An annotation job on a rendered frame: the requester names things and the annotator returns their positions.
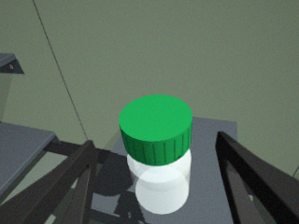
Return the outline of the dark grey wall shelves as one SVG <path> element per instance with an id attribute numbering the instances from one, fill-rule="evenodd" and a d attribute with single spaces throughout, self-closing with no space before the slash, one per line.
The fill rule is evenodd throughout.
<path id="1" fill-rule="evenodd" d="M 237 141 L 236 121 L 192 117 L 188 198 L 167 215 L 147 211 L 136 198 L 120 135 L 95 178 L 90 219 L 105 224 L 234 224 L 215 150 L 220 131 Z M 0 121 L 0 196 L 55 135 Z"/>

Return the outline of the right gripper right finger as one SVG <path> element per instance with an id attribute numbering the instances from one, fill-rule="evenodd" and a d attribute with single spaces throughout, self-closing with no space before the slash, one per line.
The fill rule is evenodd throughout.
<path id="1" fill-rule="evenodd" d="M 234 224 L 265 224 L 242 180 L 277 224 L 299 224 L 298 179 L 260 159 L 223 131 L 217 134 L 215 148 Z"/>

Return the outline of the clear bottle with green cap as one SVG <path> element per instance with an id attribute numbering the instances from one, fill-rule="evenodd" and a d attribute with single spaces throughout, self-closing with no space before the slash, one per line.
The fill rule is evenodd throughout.
<path id="1" fill-rule="evenodd" d="M 189 194 L 190 107 L 169 95 L 144 96 L 121 111 L 119 125 L 141 206 L 157 215 L 179 210 Z"/>

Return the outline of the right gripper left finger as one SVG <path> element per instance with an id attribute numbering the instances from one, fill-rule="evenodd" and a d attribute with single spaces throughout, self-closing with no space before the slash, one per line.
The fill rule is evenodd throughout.
<path id="1" fill-rule="evenodd" d="M 89 224 L 97 151 L 87 140 L 35 183 L 0 205 L 0 224 L 45 224 L 78 180 L 61 224 Z"/>

